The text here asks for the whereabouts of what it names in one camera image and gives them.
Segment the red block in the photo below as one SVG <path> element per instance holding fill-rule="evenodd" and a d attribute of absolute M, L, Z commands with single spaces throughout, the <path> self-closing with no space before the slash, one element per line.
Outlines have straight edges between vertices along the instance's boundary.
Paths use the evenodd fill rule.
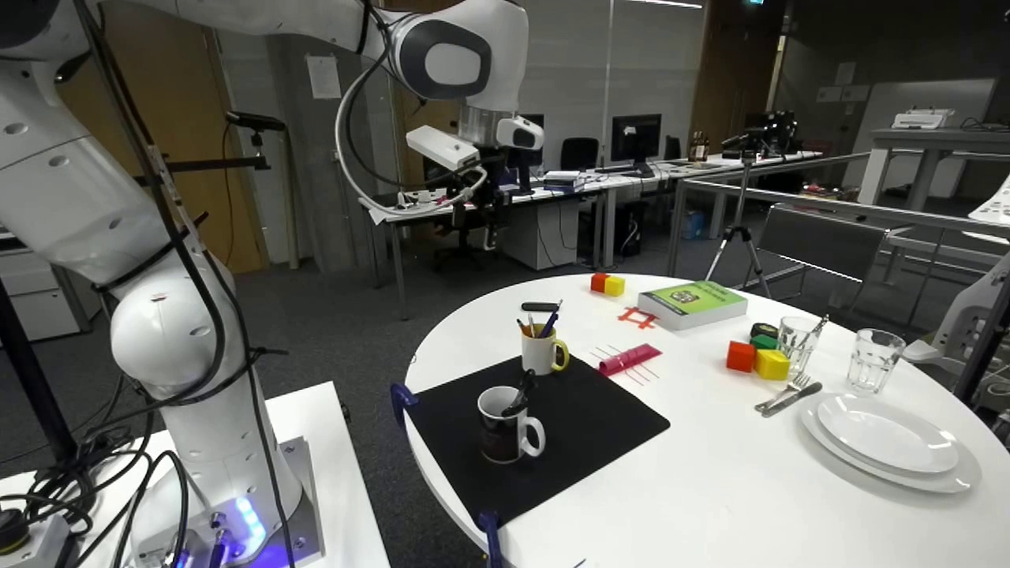
<path fill-rule="evenodd" d="M 759 364 L 754 343 L 730 341 L 727 371 L 752 372 Z"/>
<path fill-rule="evenodd" d="M 606 294 L 606 277 L 610 277 L 606 271 L 593 271 L 592 291 Z"/>

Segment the green book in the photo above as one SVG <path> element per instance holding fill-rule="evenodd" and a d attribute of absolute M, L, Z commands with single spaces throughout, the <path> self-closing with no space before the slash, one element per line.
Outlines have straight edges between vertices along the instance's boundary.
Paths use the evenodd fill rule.
<path fill-rule="evenodd" d="M 750 301 L 713 281 L 693 281 L 639 294 L 639 309 L 656 315 L 662 327 L 694 327 L 750 312 Z"/>

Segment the stacked plates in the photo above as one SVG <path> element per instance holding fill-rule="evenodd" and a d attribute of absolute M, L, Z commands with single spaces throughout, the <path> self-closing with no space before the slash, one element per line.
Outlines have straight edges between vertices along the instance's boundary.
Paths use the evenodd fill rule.
<path fill-rule="evenodd" d="M 834 458 L 905 489 L 969 493 L 982 476 L 949 432 L 871 398 L 815 398 L 798 420 Z"/>

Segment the yellow block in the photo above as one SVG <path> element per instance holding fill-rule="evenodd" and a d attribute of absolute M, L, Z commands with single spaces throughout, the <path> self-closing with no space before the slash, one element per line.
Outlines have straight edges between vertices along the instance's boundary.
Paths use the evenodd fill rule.
<path fill-rule="evenodd" d="M 769 383 L 791 378 L 791 356 L 784 350 L 759 350 L 759 377 Z"/>
<path fill-rule="evenodd" d="M 621 298 L 621 294 L 625 294 L 625 277 L 606 277 L 603 294 L 606 294 L 606 298 Z"/>

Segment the bottle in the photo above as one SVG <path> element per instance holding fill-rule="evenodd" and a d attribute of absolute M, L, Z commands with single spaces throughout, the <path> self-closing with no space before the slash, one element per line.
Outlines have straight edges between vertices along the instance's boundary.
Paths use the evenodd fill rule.
<path fill-rule="evenodd" d="M 707 160 L 707 142 L 700 131 L 693 134 L 693 160 Z"/>

